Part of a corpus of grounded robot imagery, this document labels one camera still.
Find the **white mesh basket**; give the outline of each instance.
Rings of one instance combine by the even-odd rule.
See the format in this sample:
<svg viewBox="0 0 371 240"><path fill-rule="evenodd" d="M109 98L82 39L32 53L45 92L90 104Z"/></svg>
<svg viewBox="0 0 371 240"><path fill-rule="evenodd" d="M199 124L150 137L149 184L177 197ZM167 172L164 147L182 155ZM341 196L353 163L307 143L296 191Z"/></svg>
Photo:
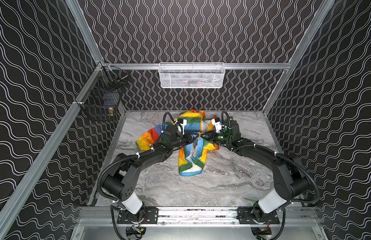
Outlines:
<svg viewBox="0 0 371 240"><path fill-rule="evenodd" d="M221 88L224 63L159 63L162 88Z"/></svg>

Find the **black mesh basket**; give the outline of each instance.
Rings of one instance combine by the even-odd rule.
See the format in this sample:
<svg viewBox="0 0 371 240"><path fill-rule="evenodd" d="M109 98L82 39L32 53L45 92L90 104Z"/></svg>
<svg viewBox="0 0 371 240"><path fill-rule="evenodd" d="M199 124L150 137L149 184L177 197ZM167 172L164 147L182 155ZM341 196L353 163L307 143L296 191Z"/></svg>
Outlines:
<svg viewBox="0 0 371 240"><path fill-rule="evenodd" d="M100 75L87 93L87 99L81 108L85 115L92 121L117 120L119 109L117 108L121 99L121 89L127 82L128 74L119 78L111 78Z"/></svg>

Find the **cloth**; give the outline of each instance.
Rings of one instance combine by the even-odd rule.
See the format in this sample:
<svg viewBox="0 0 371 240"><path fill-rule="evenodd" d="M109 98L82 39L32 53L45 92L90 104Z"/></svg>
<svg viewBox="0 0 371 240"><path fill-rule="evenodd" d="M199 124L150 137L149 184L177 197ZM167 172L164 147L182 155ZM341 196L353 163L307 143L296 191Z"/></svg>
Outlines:
<svg viewBox="0 0 371 240"><path fill-rule="evenodd" d="M187 120L187 125L184 127L184 131L191 132L208 132L213 129L211 119L206 118L204 111L190 110L181 113L176 119L182 118ZM165 127L173 122L166 122ZM162 131L162 125L156 126L144 133L137 141L136 145L142 151L150 149L150 145L153 144L156 139L160 136ZM200 174L206 164L206 158L208 151L218 150L219 146L212 144L203 138L195 140L192 144L184 146L179 151L178 169L181 176L193 176Z"/></svg>

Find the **gray marble surface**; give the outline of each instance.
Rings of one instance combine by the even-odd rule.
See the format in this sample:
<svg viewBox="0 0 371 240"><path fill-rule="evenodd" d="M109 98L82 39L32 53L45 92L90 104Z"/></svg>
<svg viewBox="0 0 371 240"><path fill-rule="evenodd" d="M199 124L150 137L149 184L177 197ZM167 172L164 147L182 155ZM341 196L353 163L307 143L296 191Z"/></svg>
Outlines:
<svg viewBox="0 0 371 240"><path fill-rule="evenodd" d="M180 112L172 113L175 118ZM162 122L163 112L128 112L114 157L135 154L135 141ZM207 112L207 117L220 112ZM260 112L229 112L239 123L242 137L276 150L271 133ZM167 161L140 174L136 194L147 205L156 206L251 206L273 185L272 172L265 166L221 147L209 151L201 174L183 177L178 173L178 151ZM101 196L98 206L109 206Z"/></svg>

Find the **patterned wall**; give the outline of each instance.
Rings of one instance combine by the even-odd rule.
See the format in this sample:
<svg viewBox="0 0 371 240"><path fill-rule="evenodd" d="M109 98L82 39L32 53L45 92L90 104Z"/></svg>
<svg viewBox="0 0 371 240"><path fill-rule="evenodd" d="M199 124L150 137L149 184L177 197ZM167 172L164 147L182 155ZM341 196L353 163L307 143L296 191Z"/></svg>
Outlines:
<svg viewBox="0 0 371 240"><path fill-rule="evenodd" d="M69 239L111 145L112 122L76 117L5 239Z"/></svg>
<svg viewBox="0 0 371 240"><path fill-rule="evenodd" d="M63 0L0 0L0 210L94 66Z"/></svg>
<svg viewBox="0 0 371 240"><path fill-rule="evenodd" d="M79 0L108 63L285 63L321 0Z"/></svg>
<svg viewBox="0 0 371 240"><path fill-rule="evenodd" d="M371 0L337 0L269 119L322 197L327 237L371 239Z"/></svg>
<svg viewBox="0 0 371 240"><path fill-rule="evenodd" d="M115 78L121 71L112 67L108 72ZM261 111L281 74L282 70L227 70L219 89L169 89L160 87L157 71L130 71L122 102L129 110Z"/></svg>

